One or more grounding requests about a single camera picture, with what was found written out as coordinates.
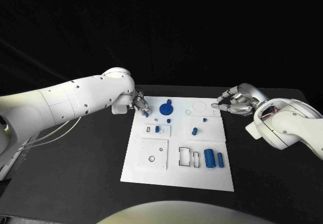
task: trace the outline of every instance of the white cable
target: white cable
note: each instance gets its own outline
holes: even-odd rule
[[[41,145],[45,145],[45,144],[54,142],[54,141],[58,140],[64,135],[61,135],[57,139],[54,139],[54,140],[51,140],[51,141],[48,141],[48,142],[42,143],[42,144],[38,144],[38,145],[35,145],[35,146],[41,146]],[[32,148],[32,147],[35,147],[35,146],[29,146],[29,147],[26,147],[26,148],[22,148],[19,151],[22,151],[22,150],[25,150],[25,149],[28,149],[28,148]]]
[[[44,140],[44,139],[47,139],[67,124],[70,123],[70,121],[67,121],[65,123],[64,123],[64,125],[52,132],[52,133],[50,133],[45,137],[42,137],[41,139],[37,139],[35,141],[32,141],[32,142],[29,142],[29,143],[26,143],[26,144],[24,144],[22,146],[26,146],[26,145],[31,145],[32,143],[35,143],[35,142],[38,142],[38,141],[41,141],[41,140]]]

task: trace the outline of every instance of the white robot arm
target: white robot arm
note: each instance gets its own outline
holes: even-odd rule
[[[0,97],[0,116],[8,123],[8,128],[0,128],[0,167],[37,133],[109,106],[113,114],[125,114],[129,109],[151,113],[143,93],[135,89],[132,74],[123,68]]]
[[[231,105],[220,104],[233,96]],[[218,98],[213,108],[241,114],[254,114],[254,122],[246,127],[256,139],[264,137],[273,147],[287,148],[302,141],[323,160],[323,115],[296,99],[269,99],[260,90],[244,83]]]

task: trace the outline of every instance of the white puzzle board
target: white puzzle board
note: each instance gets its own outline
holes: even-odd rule
[[[142,116],[140,111],[135,114],[122,181],[234,191],[221,111],[211,107],[217,99],[148,96],[145,99],[151,105],[152,114],[149,117]],[[166,116],[161,114],[161,105],[168,102],[168,99],[172,100],[174,113]],[[161,126],[161,130],[165,131],[156,133],[156,126]],[[151,133],[145,132],[148,127],[151,127]],[[194,127],[200,129],[195,136],[192,135]],[[168,148],[166,151],[159,151],[162,144]],[[151,147],[148,145],[153,146],[153,162],[149,161]],[[179,166],[181,147],[191,149],[189,167]],[[204,150],[208,148],[214,150],[215,168],[207,168],[205,165]],[[194,152],[200,153],[200,168],[194,167]],[[220,167],[218,153],[223,153],[224,168]],[[158,163],[155,167],[153,163],[162,161],[165,164],[165,160],[166,168],[161,168]]]

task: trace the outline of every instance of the black curtain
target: black curtain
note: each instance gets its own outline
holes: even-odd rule
[[[300,89],[322,111],[305,12],[215,1],[2,2],[0,95],[125,67],[136,84]]]

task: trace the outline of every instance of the table surface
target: table surface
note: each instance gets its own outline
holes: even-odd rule
[[[228,89],[138,88],[148,96],[197,98],[217,98]],[[262,90],[272,98],[306,102],[299,90]],[[253,117],[223,112],[236,192],[122,182],[133,116],[135,111],[113,115],[112,108],[104,109],[83,117],[64,138],[31,150],[0,199],[0,215],[90,224],[138,204],[184,200],[233,208],[276,223],[323,223],[323,161],[300,142],[279,150],[264,139],[254,140],[246,131]]]

